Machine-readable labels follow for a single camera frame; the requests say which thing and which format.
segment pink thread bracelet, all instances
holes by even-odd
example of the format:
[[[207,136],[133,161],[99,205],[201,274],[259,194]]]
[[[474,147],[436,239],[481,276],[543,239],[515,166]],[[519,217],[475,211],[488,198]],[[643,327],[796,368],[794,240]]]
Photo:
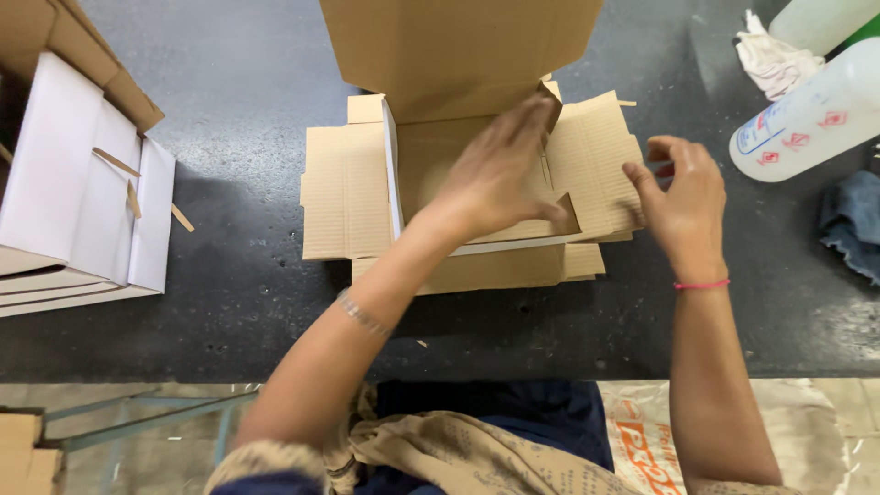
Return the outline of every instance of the pink thread bracelet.
[[[716,287],[723,287],[729,283],[730,283],[730,279],[725,278],[721,282],[713,282],[711,284],[680,284],[680,283],[676,282],[672,286],[678,290],[681,290],[681,289],[714,289]]]

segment stack of white boxes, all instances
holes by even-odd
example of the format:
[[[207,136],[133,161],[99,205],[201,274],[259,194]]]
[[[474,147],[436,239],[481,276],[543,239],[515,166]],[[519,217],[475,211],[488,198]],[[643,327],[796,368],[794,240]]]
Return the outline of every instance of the stack of white boxes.
[[[52,52],[8,174],[0,316],[165,291],[174,158]]]

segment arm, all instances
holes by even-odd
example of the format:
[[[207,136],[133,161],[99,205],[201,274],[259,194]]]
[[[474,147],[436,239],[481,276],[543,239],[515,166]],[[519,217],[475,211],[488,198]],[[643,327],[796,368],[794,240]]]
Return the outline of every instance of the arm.
[[[352,284],[349,298],[373,321],[392,329],[431,271],[469,240],[526,219],[564,220],[562,208],[522,196],[551,108],[535,97],[495,119],[458,159],[434,201]],[[236,446],[278,440],[320,449],[387,338],[333,303],[269,377],[242,419]]]
[[[718,166],[700,144],[648,141],[649,161],[672,163],[663,192],[647,167],[625,164],[648,227],[682,284],[728,277],[722,257],[726,195]],[[678,291],[672,333],[672,435],[690,492],[714,481],[782,483],[739,347],[727,286]]]

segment silver bracelet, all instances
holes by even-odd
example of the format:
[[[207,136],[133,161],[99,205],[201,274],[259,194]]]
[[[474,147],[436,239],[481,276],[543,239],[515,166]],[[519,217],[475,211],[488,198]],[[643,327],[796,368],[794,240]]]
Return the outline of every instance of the silver bracelet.
[[[393,329],[389,329],[382,323],[373,320],[370,318],[368,314],[366,314],[360,306],[358,306],[351,298],[348,296],[347,287],[339,293],[339,297],[336,298],[336,301],[339,302],[342,310],[348,313],[348,316],[351,316],[355,321],[360,323],[364,328],[366,328],[371,334],[379,333],[382,336],[390,336],[394,331]]]

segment white cloth rag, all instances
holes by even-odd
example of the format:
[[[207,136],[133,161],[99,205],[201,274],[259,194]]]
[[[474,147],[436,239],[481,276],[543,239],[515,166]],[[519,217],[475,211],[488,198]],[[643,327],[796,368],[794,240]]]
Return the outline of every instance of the white cloth rag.
[[[751,9],[745,11],[745,28],[748,33],[737,33],[739,61],[768,100],[782,98],[825,65],[821,56],[798,50],[767,34],[761,19]]]

